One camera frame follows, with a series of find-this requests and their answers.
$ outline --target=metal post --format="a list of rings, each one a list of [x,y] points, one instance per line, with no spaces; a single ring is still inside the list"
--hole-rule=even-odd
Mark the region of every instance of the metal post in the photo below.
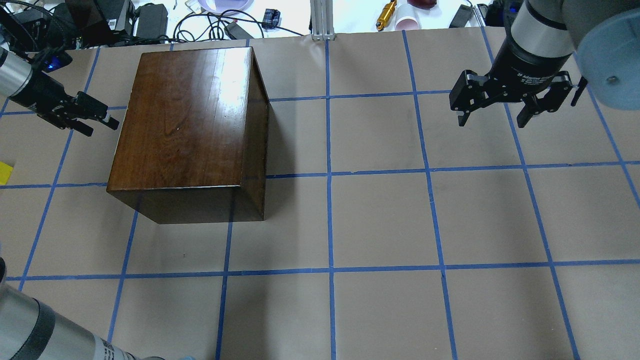
[[[311,28],[314,41],[335,39],[333,0],[311,0]]]

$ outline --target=wooden box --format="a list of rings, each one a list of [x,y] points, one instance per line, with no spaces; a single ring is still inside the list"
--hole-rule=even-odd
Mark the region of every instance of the wooden box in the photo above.
[[[158,224],[263,220],[268,106],[250,47],[142,54],[107,192]]]

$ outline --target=black power brick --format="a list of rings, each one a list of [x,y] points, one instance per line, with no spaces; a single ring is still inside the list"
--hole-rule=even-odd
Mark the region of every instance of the black power brick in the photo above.
[[[158,38],[166,35],[166,27],[169,13],[162,4],[148,4],[139,7],[138,30],[136,36],[139,38]]]

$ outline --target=white cylinder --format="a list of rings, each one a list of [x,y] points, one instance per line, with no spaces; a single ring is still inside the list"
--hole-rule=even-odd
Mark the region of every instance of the white cylinder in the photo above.
[[[396,30],[418,30],[420,21],[415,7],[410,4],[402,4],[396,8]]]

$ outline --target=brass fitting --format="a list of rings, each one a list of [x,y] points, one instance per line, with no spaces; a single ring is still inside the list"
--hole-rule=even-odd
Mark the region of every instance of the brass fitting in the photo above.
[[[389,23],[391,16],[394,15],[395,10],[396,0],[391,0],[389,4],[385,5],[385,7],[382,9],[382,12],[380,13],[380,16],[378,17],[378,22],[376,22],[376,29],[378,29],[378,31],[382,31],[387,27],[387,24]]]

